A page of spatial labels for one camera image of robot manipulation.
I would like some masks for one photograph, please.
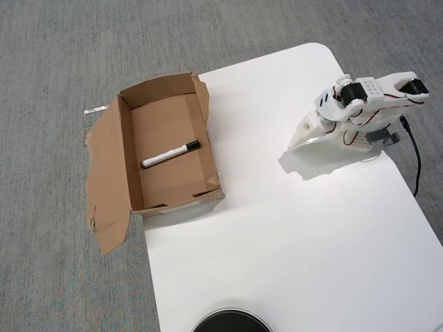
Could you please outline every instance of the black bowl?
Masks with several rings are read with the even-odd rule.
[[[224,309],[206,316],[193,332],[272,332],[259,318],[240,309]]]

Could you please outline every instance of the white label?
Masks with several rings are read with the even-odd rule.
[[[187,208],[187,207],[190,207],[193,205],[198,205],[198,204],[200,204],[200,202],[192,202],[192,203],[180,205],[177,207],[173,207],[172,209],[162,210],[162,211],[159,211],[159,213],[168,213],[168,212],[172,212],[172,211],[177,211],[177,210],[184,209],[184,208]]]
[[[99,112],[99,111],[103,111],[104,109],[107,109],[109,107],[109,105],[104,105],[104,106],[100,106],[100,107],[96,107],[94,109],[87,109],[86,111],[83,111],[83,113],[86,114],[90,114],[90,113],[94,113],[94,112]]]

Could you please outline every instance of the red wire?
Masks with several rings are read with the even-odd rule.
[[[353,123],[352,121],[351,121],[351,119],[349,119],[349,121],[354,125],[354,126],[357,126],[357,127],[364,127],[364,126],[366,126],[377,114],[378,114],[378,112],[380,112],[380,110],[381,109],[378,109],[377,111],[375,111],[374,112],[374,114],[372,114],[365,122],[363,122],[363,123],[361,123],[361,124],[355,124],[355,123]]]
[[[325,133],[333,133],[336,127],[337,127],[337,121],[334,123],[334,128],[332,128],[329,131],[326,131]]]
[[[346,145],[347,147],[349,147],[357,138],[357,136],[359,135],[359,131],[355,133],[353,139],[351,140],[351,143],[347,144],[345,141],[345,136],[346,136],[347,131],[345,131],[345,133],[343,134],[343,144]]]
[[[357,116],[359,116],[360,114],[363,113],[363,110],[359,111],[359,114],[357,114],[356,116],[352,116],[353,118],[356,118]]]
[[[342,100],[342,98],[340,98],[338,95],[337,95],[337,90],[335,89],[335,86],[333,86],[332,87],[332,90],[334,90],[334,99],[335,100],[338,100],[339,102]]]
[[[395,98],[395,99],[403,98],[403,97],[400,97],[398,95],[390,95],[389,93],[385,93],[384,95],[386,97],[391,97],[391,98]],[[408,97],[406,97],[406,98],[408,99],[409,102],[412,102],[413,104],[417,104],[417,105],[423,105],[424,104],[424,102],[416,102],[415,100],[409,99]]]

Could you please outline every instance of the cardboard box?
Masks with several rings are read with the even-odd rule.
[[[197,75],[122,90],[87,135],[87,213],[102,254],[124,240],[131,212],[173,212],[224,196],[206,131],[209,94]],[[148,169],[140,162],[199,140],[201,148]]]

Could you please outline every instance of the carpet floor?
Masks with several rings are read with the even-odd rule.
[[[440,0],[0,1],[0,330],[159,331],[141,218],[104,257],[86,227],[82,111],[148,77],[307,42],[353,77],[423,79],[417,201],[443,241],[442,17]],[[388,154],[413,189],[413,147],[393,128]]]

